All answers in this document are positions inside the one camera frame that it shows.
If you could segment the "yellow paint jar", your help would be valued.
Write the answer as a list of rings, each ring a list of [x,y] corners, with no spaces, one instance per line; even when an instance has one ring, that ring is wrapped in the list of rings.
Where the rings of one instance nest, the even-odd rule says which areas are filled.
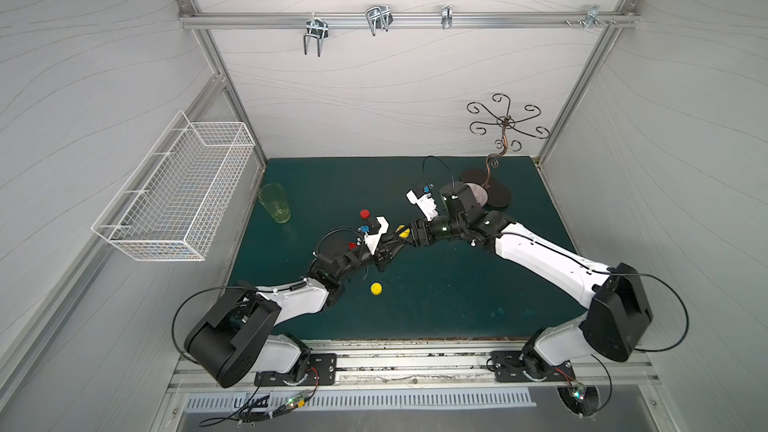
[[[396,236],[402,239],[407,239],[410,236],[410,229],[402,226],[396,232]]]

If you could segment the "yellow jar lid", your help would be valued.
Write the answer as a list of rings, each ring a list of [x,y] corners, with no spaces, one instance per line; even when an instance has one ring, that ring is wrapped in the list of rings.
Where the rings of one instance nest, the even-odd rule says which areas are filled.
[[[380,283],[373,283],[370,287],[370,291],[374,296],[378,296],[382,293],[383,287]]]

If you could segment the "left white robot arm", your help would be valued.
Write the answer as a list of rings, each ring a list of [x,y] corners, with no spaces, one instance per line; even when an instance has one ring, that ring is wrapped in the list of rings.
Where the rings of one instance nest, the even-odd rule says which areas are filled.
[[[222,295],[182,342],[176,326],[171,326],[173,345],[223,388],[251,371],[262,378],[278,377],[287,385],[299,384],[308,373],[311,348],[288,333],[275,334],[275,326],[334,305],[345,291],[347,277],[371,265],[384,270],[409,235],[404,226],[374,235],[365,227],[334,229],[317,243],[304,278],[275,287],[248,282],[220,286]]]

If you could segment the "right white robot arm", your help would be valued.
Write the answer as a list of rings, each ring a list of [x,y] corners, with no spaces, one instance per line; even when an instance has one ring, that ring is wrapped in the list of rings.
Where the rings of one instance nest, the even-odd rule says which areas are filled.
[[[628,360],[653,320],[635,269],[586,259],[538,236],[505,213],[485,209],[465,183],[450,184],[439,194],[444,212],[438,211],[429,189],[406,194],[423,214],[409,227],[414,245],[464,240],[534,272],[585,310],[575,319],[537,331],[513,358],[514,368],[541,381],[552,369],[592,354],[614,362]]]

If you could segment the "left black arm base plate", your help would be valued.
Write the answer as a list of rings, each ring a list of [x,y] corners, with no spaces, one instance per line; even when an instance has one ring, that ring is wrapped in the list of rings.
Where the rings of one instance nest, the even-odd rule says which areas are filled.
[[[254,385],[262,387],[331,386],[336,382],[338,356],[334,353],[310,353],[286,373],[257,372]]]

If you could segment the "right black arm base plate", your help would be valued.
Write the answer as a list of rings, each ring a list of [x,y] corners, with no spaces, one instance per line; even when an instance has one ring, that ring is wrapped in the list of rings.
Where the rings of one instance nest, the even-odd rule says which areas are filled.
[[[485,368],[499,383],[570,382],[575,375],[570,363],[550,365],[533,352],[515,350],[492,351]]]

